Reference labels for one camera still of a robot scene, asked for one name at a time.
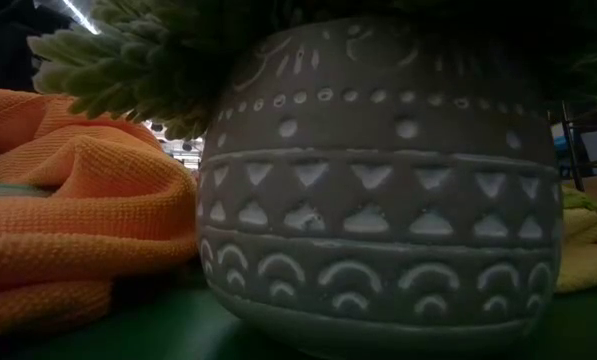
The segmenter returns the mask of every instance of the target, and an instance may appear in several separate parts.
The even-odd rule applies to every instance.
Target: orange towel
[[[66,111],[60,96],[0,90],[0,334],[103,316],[111,280],[196,253],[195,183],[141,125]]]

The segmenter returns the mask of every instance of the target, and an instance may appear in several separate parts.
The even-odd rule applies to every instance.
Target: plant pot
[[[531,79],[493,42],[395,19],[275,34],[207,138],[207,281],[250,324],[322,357],[497,351],[558,275],[562,210]]]

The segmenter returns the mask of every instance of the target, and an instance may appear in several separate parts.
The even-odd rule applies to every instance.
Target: ceramic pot
[[[242,59],[207,138],[207,281],[322,357],[503,349],[558,275],[562,210],[540,96],[493,42],[345,19]]]

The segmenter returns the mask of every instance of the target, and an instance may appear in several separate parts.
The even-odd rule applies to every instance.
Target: green table
[[[164,291],[147,304],[125,307],[88,327],[25,344],[4,358],[309,359],[243,324],[198,281]],[[597,360],[597,289],[557,297],[535,336],[509,358]]]

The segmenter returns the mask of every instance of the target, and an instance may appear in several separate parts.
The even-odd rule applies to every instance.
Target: succulent plant
[[[347,16],[487,34],[524,52],[553,99],[597,97],[597,0],[96,0],[99,34],[80,27],[32,37],[47,59],[34,84],[69,94],[73,113],[104,112],[204,133],[238,55],[285,28]]]

